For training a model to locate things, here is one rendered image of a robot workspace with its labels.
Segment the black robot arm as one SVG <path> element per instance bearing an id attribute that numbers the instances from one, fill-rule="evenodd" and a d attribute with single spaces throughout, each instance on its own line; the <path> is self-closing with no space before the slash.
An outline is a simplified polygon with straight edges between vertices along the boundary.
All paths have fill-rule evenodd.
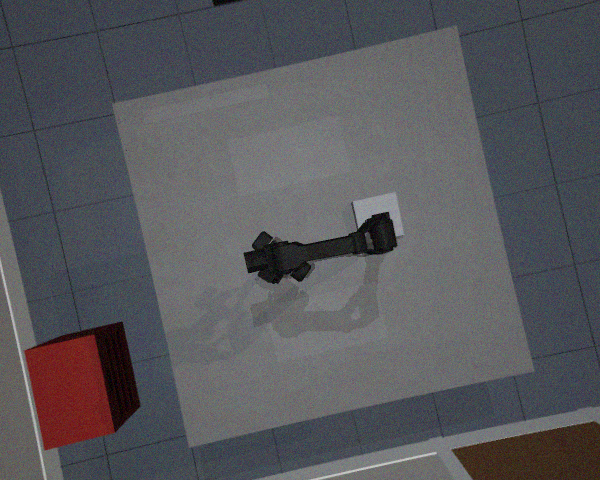
<path id="1" fill-rule="evenodd" d="M 307 261 L 349 253 L 381 255 L 397 247 L 389 212 L 372 215 L 366 220 L 356 232 L 348 234 L 349 236 L 309 244 L 283 241 L 245 252 L 248 273 L 259 271 L 258 276 L 261 279 L 268 283 L 279 284 L 283 275 L 290 274 Z M 367 232 L 370 233 L 374 250 L 367 248 L 364 234 Z"/>

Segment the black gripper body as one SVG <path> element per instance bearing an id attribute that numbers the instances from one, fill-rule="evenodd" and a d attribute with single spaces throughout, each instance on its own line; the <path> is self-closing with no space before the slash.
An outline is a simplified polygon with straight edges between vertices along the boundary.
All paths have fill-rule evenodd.
<path id="1" fill-rule="evenodd" d="M 252 248 L 255 250 L 262 249 L 263 245 L 268 245 L 272 239 L 273 239 L 272 236 L 270 236 L 268 233 L 263 231 L 253 242 Z M 296 268 L 291 273 L 290 276 L 293 277 L 298 282 L 301 282 L 305 278 L 307 273 L 310 271 L 310 269 L 311 269 L 311 265 L 308 264 L 307 262 L 304 262 L 300 267 Z"/>

